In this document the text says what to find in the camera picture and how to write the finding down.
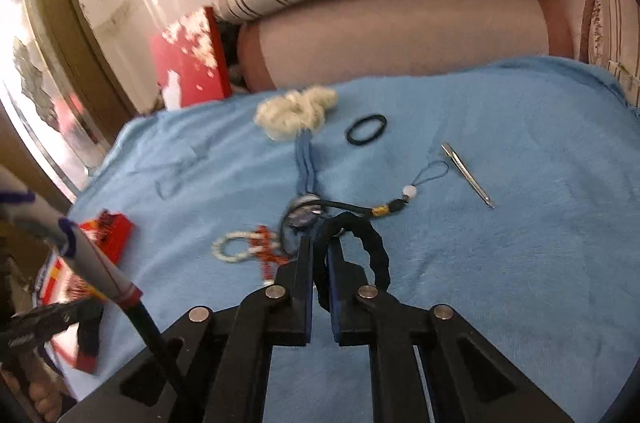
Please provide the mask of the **person's left hand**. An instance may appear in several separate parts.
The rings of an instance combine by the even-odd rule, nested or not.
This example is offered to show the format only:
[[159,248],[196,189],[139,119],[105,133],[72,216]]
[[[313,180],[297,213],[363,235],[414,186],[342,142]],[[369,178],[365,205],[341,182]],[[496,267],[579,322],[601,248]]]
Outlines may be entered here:
[[17,364],[1,366],[3,380],[18,402],[38,422],[56,422],[62,414],[62,394],[46,366],[34,353],[21,355]]

